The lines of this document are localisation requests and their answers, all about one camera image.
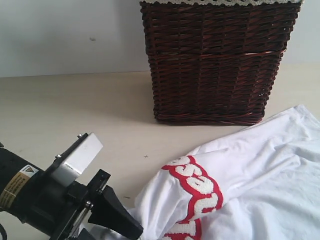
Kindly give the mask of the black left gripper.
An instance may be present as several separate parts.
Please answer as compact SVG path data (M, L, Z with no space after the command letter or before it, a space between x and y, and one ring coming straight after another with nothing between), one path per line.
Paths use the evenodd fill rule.
M100 169L87 185L73 181L63 186L43 172L37 173L14 200L14 215L51 240L63 240L89 203L93 204L88 218L90 224L137 240L144 229L121 204L113 188L107 185L100 193L110 176Z

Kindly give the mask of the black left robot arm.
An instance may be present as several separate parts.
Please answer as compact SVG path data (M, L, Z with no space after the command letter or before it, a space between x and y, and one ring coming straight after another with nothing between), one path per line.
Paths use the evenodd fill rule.
M51 240L92 240L88 222L129 240L137 240L143 227L107 185L110 174L100 169L87 185L73 181L63 186L42 169L13 152L0 149L0 210L49 236Z

